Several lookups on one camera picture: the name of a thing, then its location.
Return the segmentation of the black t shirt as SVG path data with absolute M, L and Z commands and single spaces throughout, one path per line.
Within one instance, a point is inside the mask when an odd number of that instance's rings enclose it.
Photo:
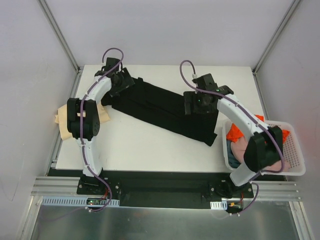
M 103 106 L 163 128 L 187 138 L 213 145 L 218 113 L 185 114 L 184 97 L 175 92 L 134 79 L 134 85 L 111 97 L 108 93 L 101 100 Z

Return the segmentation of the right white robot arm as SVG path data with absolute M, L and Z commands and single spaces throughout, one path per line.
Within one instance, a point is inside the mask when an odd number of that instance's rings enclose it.
M 243 155 L 244 162 L 229 175 L 230 181 L 225 184 L 228 196 L 237 197 L 242 193 L 243 185 L 260 174 L 283 172 L 285 168 L 283 132 L 278 126 L 271 127 L 260 120 L 232 93 L 186 91 L 183 97 L 187 115 L 218 111 L 238 127 L 247 141 Z

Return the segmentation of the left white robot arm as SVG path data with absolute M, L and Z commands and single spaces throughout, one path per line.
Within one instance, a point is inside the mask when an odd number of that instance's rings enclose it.
M 96 141 L 100 131 L 98 103 L 105 95 L 117 97 L 120 92 L 135 84 L 127 68 L 103 76 L 99 71 L 94 82 L 82 98 L 67 100 L 67 130 L 76 139 L 83 158 L 82 173 L 87 177 L 97 177 L 102 172 Z

